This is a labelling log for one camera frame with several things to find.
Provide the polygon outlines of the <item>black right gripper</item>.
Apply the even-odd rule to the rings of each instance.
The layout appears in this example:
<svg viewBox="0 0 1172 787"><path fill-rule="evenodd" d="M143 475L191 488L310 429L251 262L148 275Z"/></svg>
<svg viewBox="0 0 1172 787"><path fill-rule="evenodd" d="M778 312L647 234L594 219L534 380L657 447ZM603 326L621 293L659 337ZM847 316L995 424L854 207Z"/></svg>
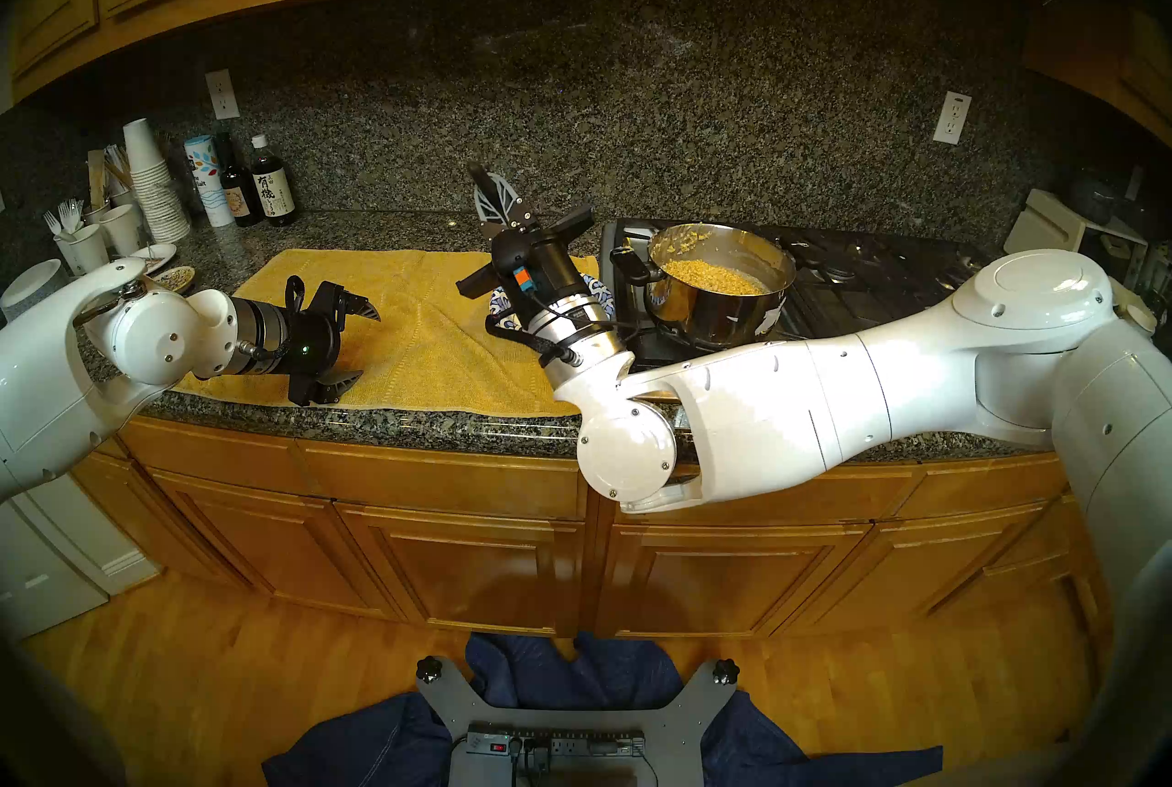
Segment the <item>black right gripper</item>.
<svg viewBox="0 0 1172 787"><path fill-rule="evenodd" d="M473 203L483 235L490 242L489 264L459 280L463 297L482 297L500 287L516 310L523 299L538 304L556 304L565 297L590 295L581 272L568 254L568 245L594 226L592 206L574 208L547 226L533 220L526 226L507 227L522 198L505 176L473 176Z"/></svg>

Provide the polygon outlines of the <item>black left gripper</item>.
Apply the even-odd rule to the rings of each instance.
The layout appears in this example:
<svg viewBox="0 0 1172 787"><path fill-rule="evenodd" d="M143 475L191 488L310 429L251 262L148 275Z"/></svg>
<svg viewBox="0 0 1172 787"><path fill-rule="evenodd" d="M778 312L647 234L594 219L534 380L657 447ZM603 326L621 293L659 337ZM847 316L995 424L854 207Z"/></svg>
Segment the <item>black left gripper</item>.
<svg viewBox="0 0 1172 787"><path fill-rule="evenodd" d="M320 283L312 310L291 312L279 306L282 338L277 347L273 375L291 376L291 403L297 406L334 405L364 371L331 371L341 349L346 319L356 316L381 322L368 297L339 283Z"/></svg>

